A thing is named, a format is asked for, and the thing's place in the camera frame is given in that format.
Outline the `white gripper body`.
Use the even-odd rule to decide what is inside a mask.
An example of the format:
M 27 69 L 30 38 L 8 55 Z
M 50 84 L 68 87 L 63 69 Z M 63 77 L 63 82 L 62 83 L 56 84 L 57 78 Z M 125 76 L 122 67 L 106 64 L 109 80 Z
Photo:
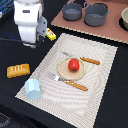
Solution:
M 14 21 L 25 46 L 36 48 L 46 36 L 43 0 L 14 0 Z

